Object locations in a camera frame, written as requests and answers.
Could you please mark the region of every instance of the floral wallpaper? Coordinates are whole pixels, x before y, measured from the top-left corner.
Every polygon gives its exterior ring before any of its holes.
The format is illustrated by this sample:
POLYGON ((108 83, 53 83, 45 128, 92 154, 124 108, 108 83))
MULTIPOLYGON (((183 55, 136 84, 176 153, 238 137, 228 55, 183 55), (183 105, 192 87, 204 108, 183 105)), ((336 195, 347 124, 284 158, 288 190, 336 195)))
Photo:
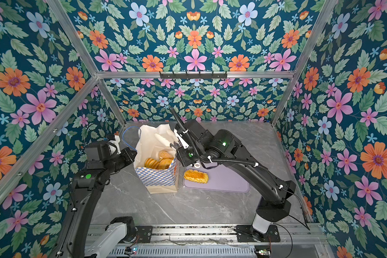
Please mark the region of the floral wallpaper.
POLYGON ((46 3, 0 1, 0 179, 88 77, 46 3))
MULTIPOLYGON (((49 256, 70 200, 68 184, 87 160, 84 147, 118 130, 94 87, 0 206, 0 257, 49 256)), ((11 149, 1 148, 8 160, 11 149)))
POLYGON ((276 127, 336 256, 387 257, 387 0, 342 2, 276 127))

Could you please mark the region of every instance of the paper bag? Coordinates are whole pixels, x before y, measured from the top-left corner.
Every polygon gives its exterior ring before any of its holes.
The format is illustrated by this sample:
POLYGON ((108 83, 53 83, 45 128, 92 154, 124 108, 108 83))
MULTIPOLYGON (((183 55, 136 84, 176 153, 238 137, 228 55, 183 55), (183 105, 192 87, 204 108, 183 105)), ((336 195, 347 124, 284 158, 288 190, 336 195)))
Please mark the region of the paper bag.
POLYGON ((178 138, 168 124, 158 127, 142 125, 140 132, 140 139, 136 145, 137 155, 133 163, 137 175, 151 194, 177 192, 178 170, 181 163, 176 158, 168 169, 146 168, 145 161, 148 158, 159 161, 158 154, 163 150, 176 157, 176 150, 169 146, 169 142, 177 142, 178 138))

